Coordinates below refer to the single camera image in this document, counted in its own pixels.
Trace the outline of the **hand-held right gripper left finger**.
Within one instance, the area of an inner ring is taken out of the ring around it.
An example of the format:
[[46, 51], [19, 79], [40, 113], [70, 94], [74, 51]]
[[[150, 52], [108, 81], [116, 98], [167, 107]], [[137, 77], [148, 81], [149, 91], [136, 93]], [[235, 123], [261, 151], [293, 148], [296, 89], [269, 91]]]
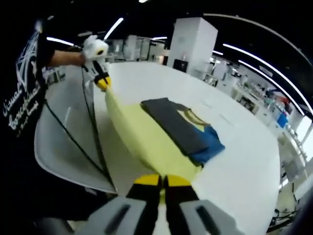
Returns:
[[158, 218], [162, 177], [137, 178], [126, 196], [118, 196], [91, 214], [76, 235], [151, 235]]

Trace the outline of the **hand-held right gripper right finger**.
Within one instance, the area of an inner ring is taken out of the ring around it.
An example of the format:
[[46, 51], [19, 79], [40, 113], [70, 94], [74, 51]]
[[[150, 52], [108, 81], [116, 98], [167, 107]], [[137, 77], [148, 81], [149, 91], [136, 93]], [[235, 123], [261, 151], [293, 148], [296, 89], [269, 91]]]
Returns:
[[200, 199], [191, 183], [164, 178], [166, 219], [173, 235], [235, 235], [236, 221], [214, 203]]

